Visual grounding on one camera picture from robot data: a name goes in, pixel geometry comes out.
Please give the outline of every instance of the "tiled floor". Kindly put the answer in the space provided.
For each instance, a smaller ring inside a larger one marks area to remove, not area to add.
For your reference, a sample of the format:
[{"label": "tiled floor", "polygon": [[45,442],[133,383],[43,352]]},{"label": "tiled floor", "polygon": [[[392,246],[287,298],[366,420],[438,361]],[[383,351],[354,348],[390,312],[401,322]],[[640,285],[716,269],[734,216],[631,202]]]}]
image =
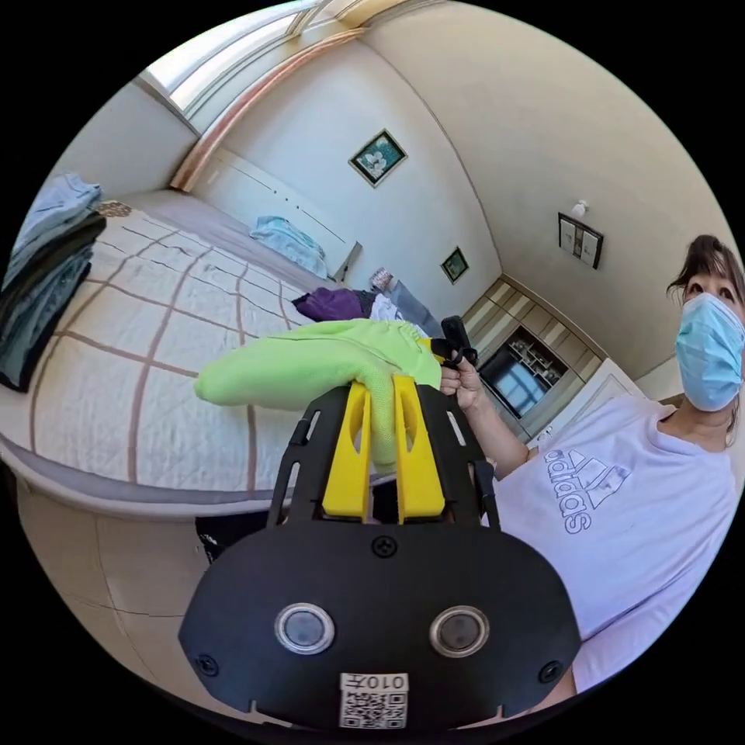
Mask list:
[{"label": "tiled floor", "polygon": [[112,657],[206,709],[252,722],[267,719],[211,698],[178,645],[182,616],[208,566],[193,523],[80,511],[20,482],[18,505],[52,585]]}]

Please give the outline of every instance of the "purple cloth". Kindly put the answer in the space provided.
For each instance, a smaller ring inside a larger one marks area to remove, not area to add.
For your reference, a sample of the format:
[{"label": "purple cloth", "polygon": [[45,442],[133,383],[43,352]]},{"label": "purple cloth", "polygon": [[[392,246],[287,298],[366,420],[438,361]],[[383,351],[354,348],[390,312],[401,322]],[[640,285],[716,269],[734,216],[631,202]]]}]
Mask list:
[{"label": "purple cloth", "polygon": [[299,313],[313,321],[351,321],[365,317],[359,298],[350,289],[319,287],[292,302]]}]

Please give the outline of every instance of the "woman's arm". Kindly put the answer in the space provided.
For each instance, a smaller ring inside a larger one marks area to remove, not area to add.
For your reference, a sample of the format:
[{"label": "woman's arm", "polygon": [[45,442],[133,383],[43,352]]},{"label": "woman's arm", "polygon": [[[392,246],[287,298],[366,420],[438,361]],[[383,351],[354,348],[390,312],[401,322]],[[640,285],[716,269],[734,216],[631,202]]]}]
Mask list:
[{"label": "woman's arm", "polygon": [[473,404],[466,409],[465,414],[483,454],[496,464],[499,480],[504,479],[535,455],[534,451],[528,450],[499,418],[497,409],[483,389]]},{"label": "woman's arm", "polygon": [[463,359],[457,370],[443,367],[440,390],[448,396],[457,395],[483,454],[496,464],[498,479],[528,460],[528,449],[499,418],[473,365]]}]

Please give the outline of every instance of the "white cloth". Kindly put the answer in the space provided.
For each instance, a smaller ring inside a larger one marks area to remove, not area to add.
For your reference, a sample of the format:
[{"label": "white cloth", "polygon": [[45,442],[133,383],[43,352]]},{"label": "white cloth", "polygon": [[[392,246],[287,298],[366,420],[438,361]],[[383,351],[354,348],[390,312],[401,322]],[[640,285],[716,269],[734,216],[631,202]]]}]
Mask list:
[{"label": "white cloth", "polygon": [[[401,311],[393,305],[391,300],[385,295],[378,295],[375,298],[375,302],[372,304],[372,310],[370,311],[371,321],[405,321],[406,319],[401,315]],[[419,328],[416,324],[411,324],[422,338],[429,338],[428,334],[425,334],[424,329]]]},{"label": "white cloth", "polygon": [[737,506],[729,455],[665,435],[674,411],[624,395],[495,483],[502,529],[561,576],[582,646],[577,692],[618,673],[677,616]]}]

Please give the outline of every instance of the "woman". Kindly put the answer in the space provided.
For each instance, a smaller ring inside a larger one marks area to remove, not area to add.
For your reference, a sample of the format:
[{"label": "woman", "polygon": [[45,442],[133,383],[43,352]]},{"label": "woman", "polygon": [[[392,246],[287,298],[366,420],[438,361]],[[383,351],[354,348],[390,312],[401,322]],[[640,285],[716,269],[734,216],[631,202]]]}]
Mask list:
[{"label": "woman", "polygon": [[495,463],[502,529],[556,568],[579,624],[577,658],[537,709],[615,675],[659,637],[703,578],[736,509],[726,447],[745,369],[743,272],[731,250],[702,235],[673,289],[683,296],[678,409],[618,397],[529,452],[468,362],[442,370],[442,392],[457,393]]}]

